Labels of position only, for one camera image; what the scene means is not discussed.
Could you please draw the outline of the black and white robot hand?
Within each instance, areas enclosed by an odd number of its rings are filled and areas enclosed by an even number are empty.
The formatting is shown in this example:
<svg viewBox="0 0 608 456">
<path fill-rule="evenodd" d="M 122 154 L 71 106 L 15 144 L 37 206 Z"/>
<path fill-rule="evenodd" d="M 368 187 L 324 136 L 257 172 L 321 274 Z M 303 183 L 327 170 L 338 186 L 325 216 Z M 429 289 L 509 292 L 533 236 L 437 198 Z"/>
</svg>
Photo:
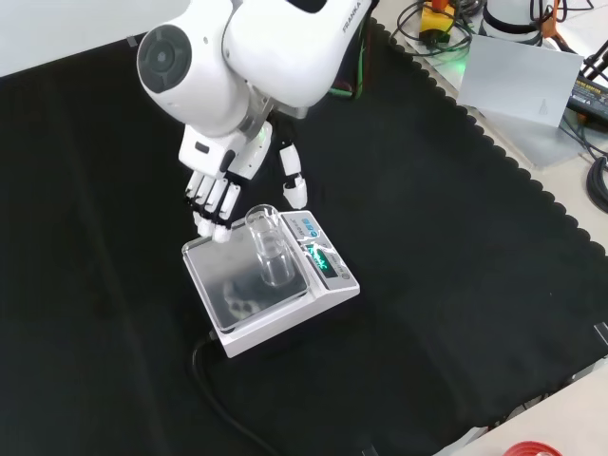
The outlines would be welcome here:
<svg viewBox="0 0 608 456">
<path fill-rule="evenodd" d="M 184 201 L 193 212 L 200 237 L 217 243 L 229 240 L 241 190 L 273 148 L 278 150 L 285 175 L 283 196 L 292 208 L 302 209 L 308 203 L 308 189 L 291 120 L 273 115 L 251 140 L 239 132 L 208 138 L 190 125 L 184 128 L 179 159 L 192 170 Z"/>
</svg>

